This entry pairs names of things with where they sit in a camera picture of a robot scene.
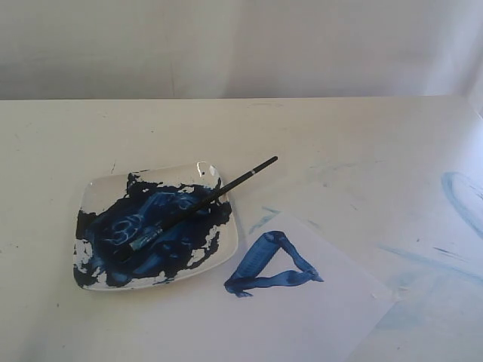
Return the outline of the white square paint plate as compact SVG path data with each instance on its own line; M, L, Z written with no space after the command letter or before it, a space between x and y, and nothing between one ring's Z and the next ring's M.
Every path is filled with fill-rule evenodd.
M128 290L206 272L238 249L223 195L190 218L162 224L223 186L208 162L134 171L91 181L78 211L73 277L86 290Z

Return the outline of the white backdrop curtain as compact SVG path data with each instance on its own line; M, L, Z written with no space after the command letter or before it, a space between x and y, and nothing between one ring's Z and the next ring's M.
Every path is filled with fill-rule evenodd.
M3 1L1 97L464 94L480 1Z

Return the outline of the white paper sheet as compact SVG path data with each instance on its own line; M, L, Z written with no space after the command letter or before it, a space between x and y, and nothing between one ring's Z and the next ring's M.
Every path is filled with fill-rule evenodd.
M342 361L392 305L346 254L279 214L244 256L167 289L145 325L160 361Z

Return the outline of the black paintbrush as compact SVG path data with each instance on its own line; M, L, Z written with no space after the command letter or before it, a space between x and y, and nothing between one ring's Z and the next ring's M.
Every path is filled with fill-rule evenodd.
M239 186L240 184L244 183L255 174L267 168L269 165L275 163L277 160L278 160L277 155L272 156L267 161L264 161L263 163L257 165L252 170L249 170L248 172L242 174L241 176L229 182L228 184L224 185L223 187L215 189L214 191L212 191L212 193L210 193L204 199L200 200L198 203L193 204L192 206L188 207L186 210L172 216L170 219L161 221L153 231L145 235L141 235L135 238L133 241L129 241L127 244L123 244L120 248L114 251L115 259L120 262L125 262L136 251L143 249L147 244L150 244L151 242L153 242L163 232L166 232L167 230L172 229L180 222L190 218L191 215L209 206L212 202L216 201L218 198L225 195L227 192L231 191L232 189Z

